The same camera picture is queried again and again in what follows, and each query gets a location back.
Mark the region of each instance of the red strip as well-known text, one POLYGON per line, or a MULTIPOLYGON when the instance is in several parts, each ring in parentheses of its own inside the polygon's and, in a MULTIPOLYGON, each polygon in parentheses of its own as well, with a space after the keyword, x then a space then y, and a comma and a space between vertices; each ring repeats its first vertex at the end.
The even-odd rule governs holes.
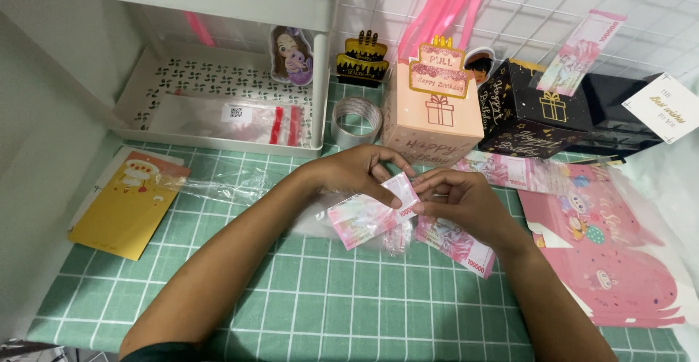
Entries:
POLYGON ((287 145, 297 147, 299 145, 299 120, 301 119, 301 108, 292 106, 292 120, 289 123, 289 139, 287 145))
POLYGON ((269 143, 276 144, 279 140, 279 130, 282 128, 282 115, 284 114, 284 108, 276 107, 274 116, 274 125, 272 125, 272 134, 269 136, 269 143))

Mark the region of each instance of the hand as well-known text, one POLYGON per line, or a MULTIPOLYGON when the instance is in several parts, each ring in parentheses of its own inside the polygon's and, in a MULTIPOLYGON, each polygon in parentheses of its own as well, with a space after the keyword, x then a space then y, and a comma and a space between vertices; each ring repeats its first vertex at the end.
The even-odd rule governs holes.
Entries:
POLYGON ((299 167, 299 171, 305 173, 319 192, 366 194, 386 206, 400 209, 403 206, 400 199, 380 185, 391 178, 386 168, 379 164, 380 160, 390 161, 407 176, 415 177, 415 170, 398 152, 371 144, 310 161, 299 167))
POLYGON ((417 215, 459 224, 498 255, 534 246, 482 173, 435 168, 421 174, 412 185, 423 201, 412 207, 417 215))

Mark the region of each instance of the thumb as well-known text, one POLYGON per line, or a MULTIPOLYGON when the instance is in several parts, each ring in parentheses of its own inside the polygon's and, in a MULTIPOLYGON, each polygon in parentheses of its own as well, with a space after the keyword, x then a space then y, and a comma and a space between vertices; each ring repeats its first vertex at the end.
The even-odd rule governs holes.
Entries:
POLYGON ((403 203, 401 203, 400 199, 398 199, 395 194, 388 188, 374 182, 369 175, 366 176, 366 179, 364 179, 362 183, 362 187, 358 189, 357 193, 366 194, 379 201, 381 204, 393 209, 400 209, 400 207, 403 206, 403 203))
POLYGON ((434 203, 432 201, 422 201, 417 203, 412 207, 412 211, 417 215, 438 217, 441 219, 450 220, 454 223, 459 223, 459 217, 461 217, 461 210, 459 206, 443 203, 434 203))

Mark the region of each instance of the white grid wall panel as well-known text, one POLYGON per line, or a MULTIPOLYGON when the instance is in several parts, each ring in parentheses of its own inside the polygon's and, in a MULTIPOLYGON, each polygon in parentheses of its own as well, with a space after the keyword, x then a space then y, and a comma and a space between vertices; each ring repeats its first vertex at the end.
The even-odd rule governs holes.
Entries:
MULTIPOLYGON (((344 52, 346 38, 371 29, 389 46, 387 60, 393 62, 400 36, 425 2, 340 0, 332 53, 344 52)), ((483 0, 468 45, 493 47, 499 59, 546 65, 592 8, 628 16, 593 65, 594 72, 642 78, 668 71, 681 79, 699 71, 699 0, 483 0)), ((161 37, 198 42, 181 12, 144 9, 161 37)), ((445 33, 455 43, 461 39, 465 14, 445 33)), ((267 53, 270 26, 211 16, 203 21, 219 47, 267 53)))

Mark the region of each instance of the yellow card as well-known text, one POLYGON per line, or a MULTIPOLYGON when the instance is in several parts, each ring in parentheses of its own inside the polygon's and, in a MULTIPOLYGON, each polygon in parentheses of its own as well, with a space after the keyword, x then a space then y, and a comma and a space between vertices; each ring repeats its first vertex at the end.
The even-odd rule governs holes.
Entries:
POLYGON ((189 173, 185 167, 131 152, 68 240, 138 260, 189 173), (167 179, 167 187, 156 178, 167 179))

